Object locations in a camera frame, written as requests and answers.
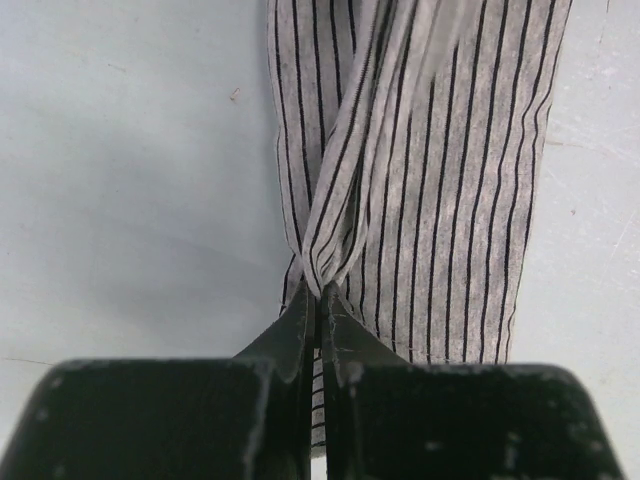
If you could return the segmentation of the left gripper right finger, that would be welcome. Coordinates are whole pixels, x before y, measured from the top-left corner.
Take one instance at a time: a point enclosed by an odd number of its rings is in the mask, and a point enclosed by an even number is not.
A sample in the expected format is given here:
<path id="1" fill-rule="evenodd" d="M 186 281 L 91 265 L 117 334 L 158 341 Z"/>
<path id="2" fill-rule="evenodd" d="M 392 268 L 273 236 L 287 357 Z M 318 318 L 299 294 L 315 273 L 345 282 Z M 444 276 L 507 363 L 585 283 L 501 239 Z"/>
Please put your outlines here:
<path id="1" fill-rule="evenodd" d="M 322 297 L 332 479 L 620 479 L 583 385 L 552 365 L 411 364 Z"/>

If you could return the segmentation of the grey striped underwear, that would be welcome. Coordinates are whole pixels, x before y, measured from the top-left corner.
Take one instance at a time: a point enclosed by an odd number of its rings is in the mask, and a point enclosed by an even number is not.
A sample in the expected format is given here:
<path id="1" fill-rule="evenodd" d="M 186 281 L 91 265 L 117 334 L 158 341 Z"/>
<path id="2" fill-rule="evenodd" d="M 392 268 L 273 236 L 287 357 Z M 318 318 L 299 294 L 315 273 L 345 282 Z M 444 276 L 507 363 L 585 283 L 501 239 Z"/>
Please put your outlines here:
<path id="1" fill-rule="evenodd" d="M 270 1 L 281 301 L 406 361 L 508 360 L 568 1 Z"/>

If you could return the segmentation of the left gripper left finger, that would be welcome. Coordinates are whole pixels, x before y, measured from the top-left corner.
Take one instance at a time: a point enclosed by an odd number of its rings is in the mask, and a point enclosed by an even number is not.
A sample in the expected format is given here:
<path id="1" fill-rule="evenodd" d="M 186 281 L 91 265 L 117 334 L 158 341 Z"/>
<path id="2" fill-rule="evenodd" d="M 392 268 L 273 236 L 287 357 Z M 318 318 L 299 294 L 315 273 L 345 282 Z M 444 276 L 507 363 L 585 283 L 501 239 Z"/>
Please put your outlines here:
<path id="1" fill-rule="evenodd" d="M 306 479 L 315 301 L 236 356 L 52 367 L 1 461 L 5 479 Z"/>

